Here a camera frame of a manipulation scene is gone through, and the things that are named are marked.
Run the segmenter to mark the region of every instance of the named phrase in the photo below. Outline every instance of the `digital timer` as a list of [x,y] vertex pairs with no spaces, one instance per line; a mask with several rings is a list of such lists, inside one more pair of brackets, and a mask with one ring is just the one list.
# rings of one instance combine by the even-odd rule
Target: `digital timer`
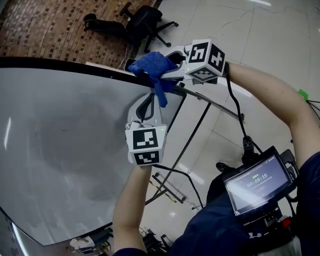
[[247,184],[248,188],[250,188],[251,186],[263,181],[266,177],[267,177],[267,174],[263,174],[260,178],[256,178],[253,182],[250,182],[250,183]]

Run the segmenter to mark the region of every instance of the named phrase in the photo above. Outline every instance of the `blue microfiber towel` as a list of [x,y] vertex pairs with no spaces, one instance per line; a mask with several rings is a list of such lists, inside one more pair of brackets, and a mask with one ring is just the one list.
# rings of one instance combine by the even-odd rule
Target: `blue microfiber towel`
[[168,103],[165,92],[172,92],[173,87],[178,82],[161,80],[160,77],[165,72],[174,70],[176,68],[176,64],[174,64],[167,57],[163,56],[160,52],[156,51],[152,51],[147,55],[144,55],[141,59],[136,60],[128,67],[129,71],[134,73],[137,77],[142,71],[145,71],[149,74],[150,80],[154,84],[155,94],[158,96],[159,104],[162,108],[164,108]]

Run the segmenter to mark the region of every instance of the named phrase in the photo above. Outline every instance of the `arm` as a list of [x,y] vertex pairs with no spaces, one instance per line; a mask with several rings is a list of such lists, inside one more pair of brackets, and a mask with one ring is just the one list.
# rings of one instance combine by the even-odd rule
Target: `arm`
[[113,210],[114,252],[123,248],[136,248],[146,252],[139,232],[144,213],[151,166],[136,166]]
[[252,93],[291,131],[296,162],[300,168],[320,151],[320,129],[303,97],[273,75],[229,63],[230,80]]

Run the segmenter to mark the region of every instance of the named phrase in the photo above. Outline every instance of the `white tile floor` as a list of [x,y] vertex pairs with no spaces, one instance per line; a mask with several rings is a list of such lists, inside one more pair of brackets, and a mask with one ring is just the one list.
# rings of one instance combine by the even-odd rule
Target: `white tile floor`
[[[189,44],[193,39],[218,39],[231,62],[241,63],[271,73],[289,83],[296,90],[309,93],[311,100],[320,100],[320,1],[317,0],[163,0],[159,10],[163,23],[175,21],[179,27],[169,27],[161,33],[172,46]],[[165,53],[168,48],[154,40],[151,51]],[[204,84],[186,87],[199,92],[219,104],[236,110],[229,97],[226,81],[217,85]],[[233,91],[245,114],[245,129],[253,140],[266,150],[275,145],[282,153],[293,150],[289,129],[254,96],[237,85]],[[206,103],[187,96],[178,117],[168,134],[163,164],[171,167],[206,108]],[[216,163],[241,165],[242,132],[239,122],[229,114],[211,106],[196,136],[178,163],[178,169],[188,172],[206,201],[209,185],[218,174]],[[167,172],[159,172],[163,178]],[[149,204],[141,226],[158,235],[166,234],[174,241],[185,230],[189,220],[200,210],[191,210],[199,202],[188,179],[172,174],[167,186],[184,204],[174,203],[161,196]],[[149,186],[148,198],[156,189]],[[290,215],[285,200],[279,202],[284,214]]]

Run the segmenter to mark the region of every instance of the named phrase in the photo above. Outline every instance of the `display screen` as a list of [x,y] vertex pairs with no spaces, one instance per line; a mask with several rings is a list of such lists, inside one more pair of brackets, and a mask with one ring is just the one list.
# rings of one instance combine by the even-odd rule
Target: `display screen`
[[240,215],[265,203],[291,183],[284,165],[273,155],[227,179],[225,186],[235,215]]

